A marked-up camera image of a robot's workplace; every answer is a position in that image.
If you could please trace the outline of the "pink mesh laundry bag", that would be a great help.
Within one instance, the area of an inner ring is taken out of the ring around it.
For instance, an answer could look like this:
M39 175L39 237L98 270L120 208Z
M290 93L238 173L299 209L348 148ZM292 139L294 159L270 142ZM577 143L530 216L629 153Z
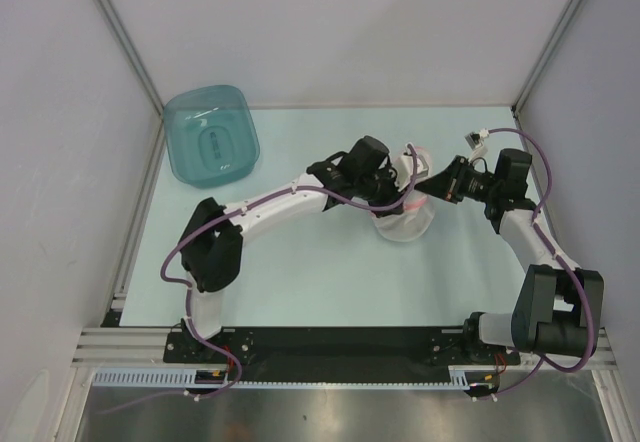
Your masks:
M393 242L411 242L421 237L435 217L435 204L426 194L412 190L399 206L400 213L372 213L378 233Z

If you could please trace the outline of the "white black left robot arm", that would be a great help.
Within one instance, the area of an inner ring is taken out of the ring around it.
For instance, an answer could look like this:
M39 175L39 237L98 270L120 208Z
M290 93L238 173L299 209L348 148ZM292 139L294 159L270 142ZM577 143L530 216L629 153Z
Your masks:
M400 213L410 177L392 163L381 141L364 136L350 151L312 163L271 193L227 205L213 198L201 201L180 239L180 262L189 285L182 322L189 332L187 351L202 362L219 354L224 290L239 276L250 242L296 217L343 204L384 216Z

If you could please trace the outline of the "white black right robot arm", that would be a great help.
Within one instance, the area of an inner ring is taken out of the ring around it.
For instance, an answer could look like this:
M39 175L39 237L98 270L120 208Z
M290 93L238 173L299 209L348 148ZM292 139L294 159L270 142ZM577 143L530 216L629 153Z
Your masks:
M581 268L541 226L536 204L527 195L529 153L504 149L494 171L479 172L457 156L416 189L450 203L466 198L484 204L494 232L511 248L525 277L511 312L474 312L471 332L461 338L463 355L484 363L497 347L539 355L590 358L597 347L604 279Z

